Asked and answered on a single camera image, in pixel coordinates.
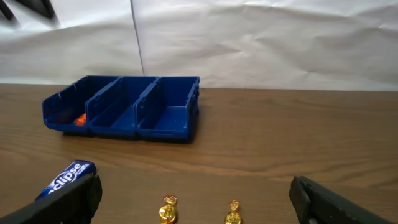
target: wood grain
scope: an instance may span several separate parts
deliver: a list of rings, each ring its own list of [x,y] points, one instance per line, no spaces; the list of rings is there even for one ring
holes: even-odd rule
[[[27,205],[74,159],[93,161],[104,194],[93,223],[222,223],[240,200],[246,224],[298,223],[293,175],[398,222],[398,93],[201,89],[192,144],[65,136],[42,101],[62,86],[0,85],[0,216]]]

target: bin compartment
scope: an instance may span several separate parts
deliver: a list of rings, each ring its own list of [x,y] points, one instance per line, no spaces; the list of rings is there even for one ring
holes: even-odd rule
[[[59,131],[87,133],[89,118],[82,126],[75,125],[74,121],[86,113],[86,102],[117,78],[88,75],[47,98],[43,101],[44,124]]]
[[[145,138],[189,139],[198,95],[198,77],[160,78],[137,102],[137,132]]]
[[[122,77],[88,103],[93,111],[90,129],[99,135],[128,136],[136,134],[135,102],[158,77]]]

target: wrinkled white paper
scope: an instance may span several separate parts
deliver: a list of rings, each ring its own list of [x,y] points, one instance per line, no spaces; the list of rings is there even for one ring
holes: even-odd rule
[[[8,2],[0,82],[142,75],[130,0],[53,0],[54,29]],[[133,0],[146,75],[201,86],[398,90],[398,2]]]
[[[85,75],[142,75],[129,0],[53,0],[59,25],[7,1],[19,27],[0,24],[0,82],[69,84]]]
[[[398,90],[398,2],[133,0],[146,75],[201,86]]]

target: blue bin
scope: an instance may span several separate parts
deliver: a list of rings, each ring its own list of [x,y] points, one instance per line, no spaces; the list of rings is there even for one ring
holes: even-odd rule
[[[54,130],[88,133],[88,123],[77,126],[74,121],[86,113],[86,102],[118,77],[88,75],[43,101],[44,124]]]
[[[43,102],[44,124],[68,133],[190,140],[199,77],[90,75]],[[74,121],[86,114],[84,126]]]
[[[199,77],[156,80],[137,102],[137,132],[150,139],[190,139],[198,97]]]
[[[102,136],[136,135],[135,102],[157,77],[121,77],[88,103],[90,129]]]

